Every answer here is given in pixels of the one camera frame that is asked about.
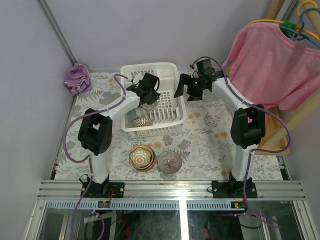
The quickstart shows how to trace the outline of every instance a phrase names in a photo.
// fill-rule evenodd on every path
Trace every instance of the purple glass bowl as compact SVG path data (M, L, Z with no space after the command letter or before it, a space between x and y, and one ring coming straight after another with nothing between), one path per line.
M165 151L158 158L159 169L166 174L174 174L179 171L182 166L182 159L178 153L174 151Z

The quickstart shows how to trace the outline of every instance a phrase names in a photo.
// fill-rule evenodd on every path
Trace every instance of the floral tablecloth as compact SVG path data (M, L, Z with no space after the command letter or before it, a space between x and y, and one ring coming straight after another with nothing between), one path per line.
M88 108L105 107L120 96L120 88L113 79L114 73L91 73L93 90L79 95L72 109L71 119L79 117ZM230 136L231 113L224 102L209 91L203 101L187 102L184 96L187 120L182 130L167 135L131 138L122 131L121 123L114 122L112 143L108 149L111 180L225 180L234 165L236 146ZM85 150L77 139L81 121L68 132L67 148L73 158L83 159ZM166 174L156 166L150 172L139 172L129 163L130 150L139 144L150 146L157 156L172 150L182 160L181 169L175 174ZM58 157L55 179L75 180L89 173L87 164L76 164L67 159L62 150ZM255 180L282 180L275 156L256 155L252 164Z

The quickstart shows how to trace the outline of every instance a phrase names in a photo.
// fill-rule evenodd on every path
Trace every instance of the pink shirt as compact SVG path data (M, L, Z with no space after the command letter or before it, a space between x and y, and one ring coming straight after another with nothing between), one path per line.
M294 43L276 23L243 28L223 64L228 65L238 91L266 109L297 108L320 86L320 50Z

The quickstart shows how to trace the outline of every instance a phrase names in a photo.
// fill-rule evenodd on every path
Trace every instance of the stacked bowls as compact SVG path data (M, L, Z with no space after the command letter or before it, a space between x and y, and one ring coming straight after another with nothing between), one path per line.
M140 172L148 172L157 163L155 152L147 145L135 146L130 152L131 165Z

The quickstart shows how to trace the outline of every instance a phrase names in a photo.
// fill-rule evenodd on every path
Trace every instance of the white wall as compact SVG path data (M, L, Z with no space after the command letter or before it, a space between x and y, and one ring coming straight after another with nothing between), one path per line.
M71 67L36 0L0 7L0 239L23 235L71 95Z
M313 27L305 16L306 29L315 33ZM291 22L297 23L298 15L294 12ZM303 40L300 44L316 49L312 43ZM293 111L281 112L283 118L288 117ZM313 112L307 119L292 131L292 145L290 154L285 156L293 180L300 180L305 192L310 212L320 233L320 108Z
M78 62L92 68L226 59L237 32L271 0L47 0Z

